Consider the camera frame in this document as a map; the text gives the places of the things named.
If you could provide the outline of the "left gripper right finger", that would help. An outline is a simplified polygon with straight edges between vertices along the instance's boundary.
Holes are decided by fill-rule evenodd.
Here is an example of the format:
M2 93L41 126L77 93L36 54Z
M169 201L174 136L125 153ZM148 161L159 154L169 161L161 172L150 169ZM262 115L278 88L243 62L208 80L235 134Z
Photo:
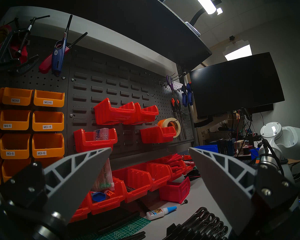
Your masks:
M299 189L270 164L253 168L237 158L198 148L190 148L189 154L237 236L267 235L299 206Z

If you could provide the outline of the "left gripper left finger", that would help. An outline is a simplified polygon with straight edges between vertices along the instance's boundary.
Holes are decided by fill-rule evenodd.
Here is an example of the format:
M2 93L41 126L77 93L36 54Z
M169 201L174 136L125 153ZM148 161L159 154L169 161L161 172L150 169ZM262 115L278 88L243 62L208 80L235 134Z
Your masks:
M31 162L0 187L2 206L22 218L71 218L112 152L101 148L66 156L42 168Z

